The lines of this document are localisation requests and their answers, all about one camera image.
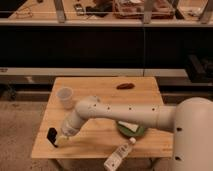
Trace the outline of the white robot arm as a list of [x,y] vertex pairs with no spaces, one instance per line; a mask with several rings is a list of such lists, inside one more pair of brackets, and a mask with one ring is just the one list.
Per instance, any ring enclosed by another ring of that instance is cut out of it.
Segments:
[[172,171],[213,171],[213,101],[189,98],[176,106],[78,101],[56,135],[75,136],[91,118],[107,118],[173,133]]

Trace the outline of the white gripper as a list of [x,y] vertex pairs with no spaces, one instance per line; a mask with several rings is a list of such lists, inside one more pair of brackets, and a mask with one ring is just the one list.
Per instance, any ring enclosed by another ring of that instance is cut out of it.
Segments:
[[69,140],[69,137],[75,136],[79,132],[79,130],[73,128],[67,121],[64,121],[61,125],[61,132],[64,135],[57,134],[55,136],[55,147],[61,147],[62,145],[64,145]]

